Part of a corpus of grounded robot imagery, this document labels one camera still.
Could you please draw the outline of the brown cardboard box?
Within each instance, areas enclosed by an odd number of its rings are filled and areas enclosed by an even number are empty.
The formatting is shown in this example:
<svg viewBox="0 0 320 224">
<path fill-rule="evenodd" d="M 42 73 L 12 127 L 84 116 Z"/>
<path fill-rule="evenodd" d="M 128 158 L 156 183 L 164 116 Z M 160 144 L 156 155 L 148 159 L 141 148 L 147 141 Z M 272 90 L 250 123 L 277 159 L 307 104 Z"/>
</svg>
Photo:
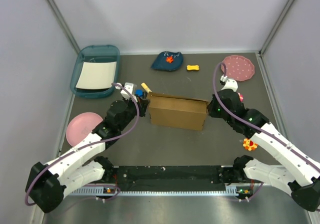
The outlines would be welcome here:
<svg viewBox="0 0 320 224">
<path fill-rule="evenodd" d="M 201 131 L 208 115 L 208 101 L 149 92 L 151 124 Z"/>
</svg>

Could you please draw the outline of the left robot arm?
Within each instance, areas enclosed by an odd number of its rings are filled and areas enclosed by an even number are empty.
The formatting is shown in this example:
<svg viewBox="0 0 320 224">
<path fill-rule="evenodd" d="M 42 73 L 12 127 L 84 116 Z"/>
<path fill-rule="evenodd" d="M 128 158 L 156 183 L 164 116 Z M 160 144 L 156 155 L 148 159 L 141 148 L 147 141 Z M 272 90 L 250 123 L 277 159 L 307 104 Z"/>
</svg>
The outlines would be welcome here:
<svg viewBox="0 0 320 224">
<path fill-rule="evenodd" d="M 114 101 L 106 116 L 79 144 L 60 157 L 30 170 L 25 199 L 32 199 L 44 213 L 56 209 L 73 191 L 93 181 L 108 182 L 113 178 L 111 163 L 99 154 L 126 135 L 123 130 L 144 117 L 148 99 Z"/>
</svg>

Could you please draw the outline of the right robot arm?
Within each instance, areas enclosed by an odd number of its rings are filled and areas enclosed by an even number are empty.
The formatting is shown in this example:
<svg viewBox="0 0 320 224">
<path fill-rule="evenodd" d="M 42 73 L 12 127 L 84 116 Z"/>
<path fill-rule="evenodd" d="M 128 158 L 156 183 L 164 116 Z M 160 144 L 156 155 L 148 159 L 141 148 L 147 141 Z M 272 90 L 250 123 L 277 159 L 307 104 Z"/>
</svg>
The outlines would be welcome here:
<svg viewBox="0 0 320 224">
<path fill-rule="evenodd" d="M 264 182 L 291 196 L 303 209 L 318 211 L 319 162 L 280 134 L 260 111 L 245 108 L 234 90 L 215 91 L 212 98 L 208 106 L 211 117 L 223 119 L 235 132 L 262 147 L 281 164 L 281 167 L 272 167 L 250 158 L 233 169 L 235 179 L 244 182 L 250 178 Z"/>
</svg>

